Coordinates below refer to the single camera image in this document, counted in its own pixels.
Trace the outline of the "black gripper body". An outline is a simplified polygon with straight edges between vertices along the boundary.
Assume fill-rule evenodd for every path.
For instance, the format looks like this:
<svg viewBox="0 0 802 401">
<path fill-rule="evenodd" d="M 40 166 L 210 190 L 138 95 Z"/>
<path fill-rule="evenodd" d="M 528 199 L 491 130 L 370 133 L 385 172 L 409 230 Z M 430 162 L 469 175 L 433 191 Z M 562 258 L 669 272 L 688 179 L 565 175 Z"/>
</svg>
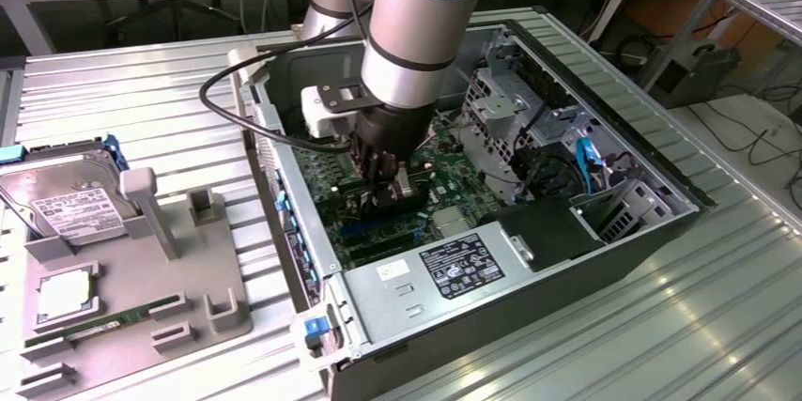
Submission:
<svg viewBox="0 0 802 401">
<path fill-rule="evenodd" d="M 410 158 L 423 142 L 437 105 L 406 109 L 383 104 L 362 109 L 355 128 L 355 150 Z"/>
</svg>

